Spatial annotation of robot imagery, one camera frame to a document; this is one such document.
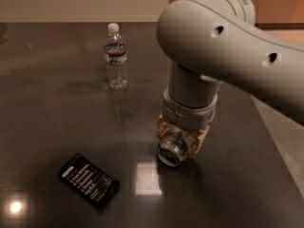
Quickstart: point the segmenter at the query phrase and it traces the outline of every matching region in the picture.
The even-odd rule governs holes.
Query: white bottle cap
[[[107,31],[109,31],[110,33],[116,33],[118,31],[120,31],[120,26],[116,23],[108,24]]]

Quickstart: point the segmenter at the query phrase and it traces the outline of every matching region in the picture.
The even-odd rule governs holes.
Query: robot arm
[[[158,125],[163,162],[198,153],[221,81],[304,125],[304,47],[255,28],[255,17],[251,0],[178,0],[161,14],[159,44],[173,61]]]

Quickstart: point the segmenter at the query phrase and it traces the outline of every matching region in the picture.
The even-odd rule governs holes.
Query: bright light spot
[[[160,196],[159,175],[154,162],[139,162],[137,164],[136,195]]]
[[[22,204],[20,201],[16,201],[16,202],[12,203],[10,206],[10,210],[14,214],[19,213],[21,211],[21,209],[22,209]]]

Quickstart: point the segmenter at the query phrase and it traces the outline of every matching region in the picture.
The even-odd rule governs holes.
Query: water bottle
[[[127,89],[126,43],[116,23],[107,26],[107,34],[104,37],[104,59],[109,86],[115,90]]]

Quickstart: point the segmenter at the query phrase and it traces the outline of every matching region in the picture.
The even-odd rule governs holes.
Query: glossy tabletop
[[[239,89],[221,86],[194,161],[157,160],[170,61],[155,28],[122,24],[129,89],[118,92],[105,75],[106,24],[0,24],[0,227],[304,227],[303,198]],[[77,152],[121,181],[101,210],[57,178]]]

